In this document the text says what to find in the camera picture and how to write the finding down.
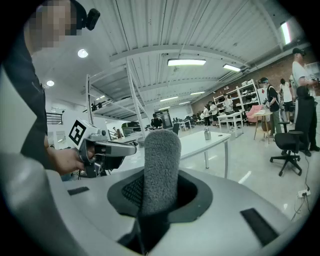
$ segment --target ceiling light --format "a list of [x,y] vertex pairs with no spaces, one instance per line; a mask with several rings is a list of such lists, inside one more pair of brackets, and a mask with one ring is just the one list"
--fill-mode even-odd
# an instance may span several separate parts
[[230,66],[230,65],[228,65],[228,64],[224,64],[223,67],[224,67],[225,69],[233,70],[233,71],[237,71],[237,72],[239,72],[239,71],[241,70],[241,69],[238,68],[238,67]]
[[166,106],[166,107],[163,107],[163,108],[159,108],[158,110],[166,110],[166,109],[168,109],[168,108],[170,108],[169,106]]
[[165,99],[162,99],[162,100],[160,100],[160,101],[161,101],[161,102],[164,102],[164,101],[173,100],[173,99],[176,99],[176,98],[178,98],[178,96],[172,97],[172,98],[165,98]]
[[204,94],[205,91],[199,91],[199,92],[193,92],[193,93],[190,93],[190,95],[196,95],[196,94]]
[[197,65],[203,66],[205,59],[187,59],[187,58],[171,58],[168,59],[168,66]]
[[88,56],[88,53],[87,53],[87,51],[85,49],[81,49],[81,50],[78,51],[78,56],[80,58],[85,58],[85,57]]
[[47,86],[54,86],[55,85],[55,83],[54,83],[54,81],[48,81],[48,82],[46,82],[46,85]]
[[282,28],[282,32],[283,32],[283,35],[284,35],[285,44],[287,45],[287,44],[289,44],[291,42],[288,23],[287,22],[283,23],[281,25],[281,28]]

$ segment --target power strip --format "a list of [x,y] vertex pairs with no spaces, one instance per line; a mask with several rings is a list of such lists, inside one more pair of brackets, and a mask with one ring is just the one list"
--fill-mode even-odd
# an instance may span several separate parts
[[306,196],[310,196],[311,195],[310,190],[308,191],[307,189],[305,189],[305,190],[298,191],[298,197],[299,198],[303,198],[304,196],[302,194],[304,194],[304,193],[306,193]]

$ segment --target water bottle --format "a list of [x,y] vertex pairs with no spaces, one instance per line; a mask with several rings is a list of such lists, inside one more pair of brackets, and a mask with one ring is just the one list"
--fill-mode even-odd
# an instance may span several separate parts
[[204,138],[206,141],[211,140],[211,132],[209,131],[209,127],[204,128]]

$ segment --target black shirt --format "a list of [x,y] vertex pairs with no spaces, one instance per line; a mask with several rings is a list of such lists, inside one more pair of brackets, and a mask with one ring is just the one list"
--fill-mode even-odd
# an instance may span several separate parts
[[151,120],[151,126],[153,127],[160,127],[162,124],[162,120],[157,118],[157,119],[152,119]]
[[45,91],[36,75],[23,32],[17,37],[3,62],[3,67],[20,97],[36,115],[36,120],[23,143],[21,154],[37,160],[45,169],[53,170],[44,144],[48,131]]
[[275,88],[272,85],[269,85],[266,90],[266,95],[268,102],[271,102],[273,98],[276,99],[276,101],[270,106],[270,111],[275,112],[279,110],[279,105],[277,103],[278,101],[278,93],[276,92]]

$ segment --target gray foam windscreen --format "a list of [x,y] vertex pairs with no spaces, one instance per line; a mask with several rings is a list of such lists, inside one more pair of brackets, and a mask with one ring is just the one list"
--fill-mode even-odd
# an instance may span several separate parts
[[141,214],[169,210],[177,201],[181,142],[169,130],[151,132],[144,141],[144,186]]

